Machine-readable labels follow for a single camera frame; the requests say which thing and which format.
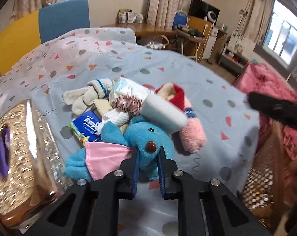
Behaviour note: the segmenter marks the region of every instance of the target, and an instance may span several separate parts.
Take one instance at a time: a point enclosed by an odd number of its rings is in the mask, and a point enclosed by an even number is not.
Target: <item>blue stuffed animal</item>
[[[140,171],[150,180],[158,179],[156,156],[163,146],[166,157],[173,159],[174,145],[168,134],[158,126],[148,122],[143,116],[136,116],[130,121],[124,135],[111,121],[102,128],[103,142],[120,144],[129,147],[136,146],[140,152]],[[86,150],[82,148],[72,154],[66,161],[64,173],[78,180],[85,178],[93,181],[85,163]]]
[[[101,138],[107,143],[136,146],[140,152],[140,171],[150,180],[158,179],[155,158],[161,146],[164,147],[168,159],[174,157],[174,145],[169,135],[143,116],[132,118],[124,135],[116,125],[107,122],[102,128]]]

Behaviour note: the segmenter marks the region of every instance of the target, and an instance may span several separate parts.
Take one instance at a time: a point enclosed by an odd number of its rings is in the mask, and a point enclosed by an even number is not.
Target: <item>window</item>
[[[297,49],[297,17],[277,0],[263,47],[284,61],[286,68]]]

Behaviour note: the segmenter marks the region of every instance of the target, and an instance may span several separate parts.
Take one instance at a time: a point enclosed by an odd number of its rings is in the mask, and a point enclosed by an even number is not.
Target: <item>plush toy nose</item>
[[[156,144],[153,141],[148,141],[145,148],[150,153],[156,152]]]

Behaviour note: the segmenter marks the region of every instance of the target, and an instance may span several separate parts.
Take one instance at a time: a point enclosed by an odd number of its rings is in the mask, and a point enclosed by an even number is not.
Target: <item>patterned bedsheet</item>
[[[178,147],[178,167],[204,181],[218,178],[234,193],[242,190],[258,141],[258,112],[249,108],[245,94],[206,67],[172,51],[136,45],[131,29],[77,29],[28,53],[0,78],[0,117],[31,98],[67,159],[81,147],[68,127],[72,112],[63,93],[92,79],[119,76],[150,89],[181,85],[207,144],[191,155]],[[156,181],[140,182],[135,200],[120,202],[120,236],[175,235],[177,221],[176,201],[162,200]]]

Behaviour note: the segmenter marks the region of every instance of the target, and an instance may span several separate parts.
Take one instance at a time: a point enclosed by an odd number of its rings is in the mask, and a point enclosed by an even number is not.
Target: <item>television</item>
[[[208,15],[206,20],[209,22],[211,22],[211,17],[212,19],[216,18],[214,25],[216,25],[217,23],[217,18],[219,13],[220,13],[219,9],[201,0],[192,0],[190,4],[189,15],[197,18],[201,18],[201,19],[204,19],[205,16]]]

